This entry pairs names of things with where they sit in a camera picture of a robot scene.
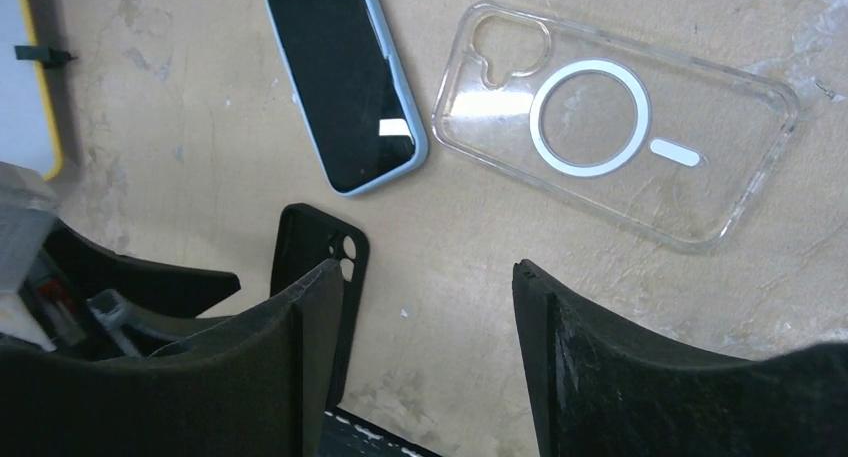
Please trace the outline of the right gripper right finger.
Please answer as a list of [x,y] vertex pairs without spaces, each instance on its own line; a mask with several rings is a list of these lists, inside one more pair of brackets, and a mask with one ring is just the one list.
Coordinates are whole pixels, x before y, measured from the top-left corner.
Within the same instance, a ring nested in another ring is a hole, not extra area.
[[515,264],[514,317],[543,456],[843,456],[847,346],[706,351]]

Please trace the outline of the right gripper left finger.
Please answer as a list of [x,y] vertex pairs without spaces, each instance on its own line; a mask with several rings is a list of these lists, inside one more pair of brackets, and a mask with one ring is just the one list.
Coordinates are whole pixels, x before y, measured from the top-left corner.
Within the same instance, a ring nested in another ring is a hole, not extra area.
[[5,456],[314,456],[343,305],[328,259],[148,357],[1,349]]

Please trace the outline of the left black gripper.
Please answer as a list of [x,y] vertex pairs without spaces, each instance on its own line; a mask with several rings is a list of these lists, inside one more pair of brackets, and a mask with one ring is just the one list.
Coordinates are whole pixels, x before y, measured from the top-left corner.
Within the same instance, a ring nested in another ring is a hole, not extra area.
[[118,254],[59,219],[34,170],[1,165],[1,341],[76,358],[142,358],[210,326],[230,272]]

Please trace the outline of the black phone case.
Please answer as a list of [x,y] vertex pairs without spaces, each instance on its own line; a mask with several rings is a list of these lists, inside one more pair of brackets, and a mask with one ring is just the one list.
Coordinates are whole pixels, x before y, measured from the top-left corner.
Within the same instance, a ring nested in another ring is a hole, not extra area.
[[280,216],[270,277],[275,295],[327,259],[340,263],[343,305],[327,407],[341,402],[355,335],[370,245],[366,235],[305,203],[287,205]]

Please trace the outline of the clear magsafe phone case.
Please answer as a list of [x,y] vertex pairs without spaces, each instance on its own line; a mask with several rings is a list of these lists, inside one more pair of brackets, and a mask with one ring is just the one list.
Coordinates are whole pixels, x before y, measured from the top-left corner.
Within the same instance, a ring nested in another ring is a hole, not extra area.
[[796,131],[786,84],[494,1],[457,29],[446,147],[687,252],[742,219]]

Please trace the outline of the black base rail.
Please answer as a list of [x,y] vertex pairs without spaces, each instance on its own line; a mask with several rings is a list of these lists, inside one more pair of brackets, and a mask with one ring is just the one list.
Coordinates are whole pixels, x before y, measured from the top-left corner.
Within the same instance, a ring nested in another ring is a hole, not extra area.
[[439,457],[339,407],[324,411],[319,456]]

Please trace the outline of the whiteboard with yellow frame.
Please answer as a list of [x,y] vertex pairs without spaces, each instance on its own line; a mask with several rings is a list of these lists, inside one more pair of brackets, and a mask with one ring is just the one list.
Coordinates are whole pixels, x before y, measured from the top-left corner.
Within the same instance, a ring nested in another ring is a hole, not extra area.
[[74,59],[38,41],[31,0],[1,0],[1,161],[49,181],[64,163],[47,71]]

